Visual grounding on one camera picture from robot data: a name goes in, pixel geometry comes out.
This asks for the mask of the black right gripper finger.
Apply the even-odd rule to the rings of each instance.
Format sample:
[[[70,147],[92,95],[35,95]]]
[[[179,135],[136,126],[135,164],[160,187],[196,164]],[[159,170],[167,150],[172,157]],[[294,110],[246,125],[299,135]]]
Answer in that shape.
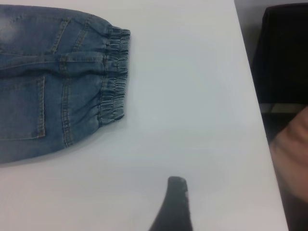
[[[160,210],[150,227],[151,231],[192,231],[187,182],[171,176]]]

